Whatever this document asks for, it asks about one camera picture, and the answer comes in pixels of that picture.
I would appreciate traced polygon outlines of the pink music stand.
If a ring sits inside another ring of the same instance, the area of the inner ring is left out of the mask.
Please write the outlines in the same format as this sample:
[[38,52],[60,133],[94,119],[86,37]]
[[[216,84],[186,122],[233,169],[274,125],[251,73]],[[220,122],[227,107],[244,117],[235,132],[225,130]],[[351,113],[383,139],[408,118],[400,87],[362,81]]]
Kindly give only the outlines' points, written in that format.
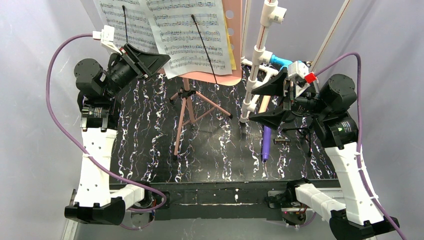
[[[223,6],[223,11],[224,11],[224,19],[226,19],[225,3],[222,0],[221,2]],[[228,29],[228,32],[230,35],[229,38],[230,38],[230,43],[232,46],[233,31],[230,31]],[[239,57],[236,56],[234,50],[233,50],[233,54],[234,54],[235,63],[237,64],[239,62]],[[196,115],[194,112],[194,99],[197,98],[203,101],[204,103],[206,103],[209,106],[210,111],[217,110],[222,115],[228,118],[233,117],[232,113],[222,108],[219,103],[214,102],[212,99],[202,94],[202,92],[198,88],[198,84],[208,84],[208,85],[213,85],[215,87],[233,86],[240,81],[240,68],[236,67],[236,70],[232,70],[232,72],[227,75],[216,75],[214,73],[195,71],[195,72],[185,73],[183,75],[172,77],[169,79],[177,79],[177,78],[182,81],[182,86],[175,94],[173,94],[169,98],[169,101],[171,103],[175,102],[176,100],[181,100],[181,109],[180,109],[180,114],[178,118],[174,149],[171,153],[171,156],[174,160],[178,159],[180,155],[183,127],[187,124],[194,124],[201,119],[201,116]]]

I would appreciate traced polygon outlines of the pink microphone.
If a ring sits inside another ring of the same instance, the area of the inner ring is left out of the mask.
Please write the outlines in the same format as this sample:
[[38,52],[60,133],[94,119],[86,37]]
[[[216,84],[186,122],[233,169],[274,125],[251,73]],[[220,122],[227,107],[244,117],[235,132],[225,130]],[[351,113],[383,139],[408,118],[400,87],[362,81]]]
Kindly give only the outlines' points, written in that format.
[[258,113],[264,113],[267,110],[270,99],[271,97],[268,95],[263,96]]

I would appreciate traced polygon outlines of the sheet music pages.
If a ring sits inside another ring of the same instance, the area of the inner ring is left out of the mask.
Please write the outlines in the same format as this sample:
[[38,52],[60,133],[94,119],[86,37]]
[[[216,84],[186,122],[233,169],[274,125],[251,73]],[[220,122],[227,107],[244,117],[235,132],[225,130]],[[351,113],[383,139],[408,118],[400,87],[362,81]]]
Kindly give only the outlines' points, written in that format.
[[157,50],[170,56],[168,78],[191,72],[232,73],[220,0],[141,0]]

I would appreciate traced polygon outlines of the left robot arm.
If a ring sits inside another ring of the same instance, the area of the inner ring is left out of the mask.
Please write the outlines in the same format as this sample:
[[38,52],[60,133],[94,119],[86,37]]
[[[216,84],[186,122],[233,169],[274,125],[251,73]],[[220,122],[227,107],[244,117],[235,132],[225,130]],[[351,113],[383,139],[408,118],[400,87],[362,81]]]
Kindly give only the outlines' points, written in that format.
[[117,94],[131,81],[157,73],[170,56],[147,53],[125,44],[113,53],[107,68],[85,58],[74,67],[79,90],[81,135],[84,153],[79,186],[66,218],[83,224],[120,225],[126,210],[145,197],[142,187],[127,184],[110,191],[108,171],[118,133],[121,103]]

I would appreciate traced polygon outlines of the purple microphone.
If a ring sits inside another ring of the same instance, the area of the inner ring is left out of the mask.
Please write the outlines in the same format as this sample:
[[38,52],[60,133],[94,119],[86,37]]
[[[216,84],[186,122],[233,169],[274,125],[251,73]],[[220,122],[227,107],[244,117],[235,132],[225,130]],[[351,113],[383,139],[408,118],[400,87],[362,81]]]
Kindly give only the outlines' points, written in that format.
[[267,126],[263,126],[262,149],[261,149],[261,158],[263,163],[265,163],[269,159],[271,135],[272,135],[272,129]]

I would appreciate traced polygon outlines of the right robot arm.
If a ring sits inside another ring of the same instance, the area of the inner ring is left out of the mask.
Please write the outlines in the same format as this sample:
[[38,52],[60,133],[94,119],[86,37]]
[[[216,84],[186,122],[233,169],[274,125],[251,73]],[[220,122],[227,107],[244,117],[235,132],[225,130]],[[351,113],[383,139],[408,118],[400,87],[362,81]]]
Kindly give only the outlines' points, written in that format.
[[309,90],[316,79],[313,73],[300,76],[284,67],[273,79],[256,87],[252,93],[279,96],[278,107],[257,113],[251,121],[277,130],[289,116],[312,118],[305,131],[315,133],[332,162],[344,202],[339,202],[317,189],[306,178],[287,183],[284,193],[266,197],[271,208],[300,203],[312,209],[328,222],[338,240],[365,240],[398,230],[399,221],[381,210],[381,205],[370,184],[363,162],[360,128],[348,110],[356,102],[354,81],[344,74],[334,74],[320,92]]

